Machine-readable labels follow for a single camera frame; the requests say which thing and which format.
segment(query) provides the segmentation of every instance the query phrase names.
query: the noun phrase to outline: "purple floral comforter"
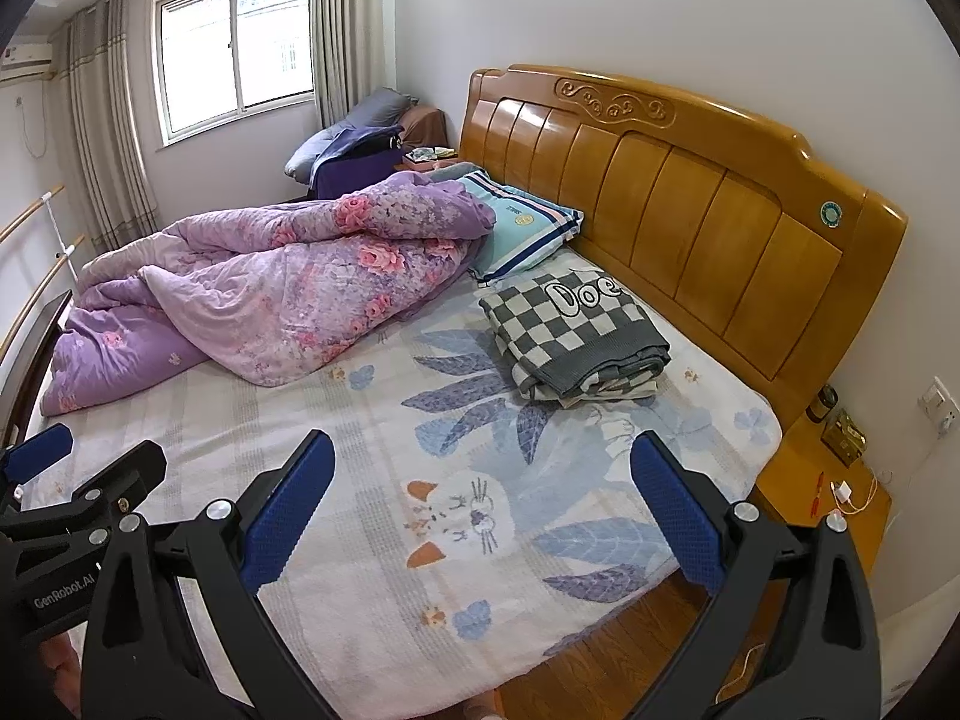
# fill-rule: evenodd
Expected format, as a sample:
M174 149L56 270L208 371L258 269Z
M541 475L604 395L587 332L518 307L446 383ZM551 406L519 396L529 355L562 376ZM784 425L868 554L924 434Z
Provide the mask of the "purple floral comforter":
M40 410L118 400L208 358L253 384L299 379L438 295L495 220L459 182L416 172L185 218L83 269Z

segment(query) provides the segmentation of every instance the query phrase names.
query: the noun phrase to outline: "wall socket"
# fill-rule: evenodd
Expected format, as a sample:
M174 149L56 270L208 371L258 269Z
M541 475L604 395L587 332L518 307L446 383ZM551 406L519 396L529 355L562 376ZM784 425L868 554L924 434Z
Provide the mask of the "wall socket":
M938 376L933 377L933 384L920 396L917 404L933 423L941 439L950 432L960 416L960 408Z

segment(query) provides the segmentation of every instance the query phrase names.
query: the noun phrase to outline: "checkered sweater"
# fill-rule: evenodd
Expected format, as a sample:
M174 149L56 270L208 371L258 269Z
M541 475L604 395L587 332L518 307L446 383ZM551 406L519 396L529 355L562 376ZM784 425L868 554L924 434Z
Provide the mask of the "checkered sweater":
M670 344L637 300L603 271L546 274L480 306L531 400L647 397L670 362Z

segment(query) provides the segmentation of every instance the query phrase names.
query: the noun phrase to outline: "bed sheet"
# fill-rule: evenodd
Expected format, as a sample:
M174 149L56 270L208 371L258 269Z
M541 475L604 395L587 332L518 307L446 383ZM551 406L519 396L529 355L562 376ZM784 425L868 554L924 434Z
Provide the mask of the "bed sheet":
M517 278L578 268L594 266L564 249ZM635 435L656 430L733 501L781 428L762 397L650 309L673 358L656 397L569 410L523 401L477 305L483 293L464 277L411 322L287 386L205 362L59 418L74 451L29 485L28 505L64 500L151 439L169 467L142 514L194 517L323 429L333 484L280 580L259 594L294 656L347 720L426 714L501 685L675 570L630 481ZM242 697L195 586L185 592L218 683Z

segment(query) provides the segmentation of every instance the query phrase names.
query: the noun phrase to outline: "window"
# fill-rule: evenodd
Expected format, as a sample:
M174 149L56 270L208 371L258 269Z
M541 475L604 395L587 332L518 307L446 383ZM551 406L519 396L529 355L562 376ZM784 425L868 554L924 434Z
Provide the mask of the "window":
M167 141L313 92L309 0L169 0L157 6Z

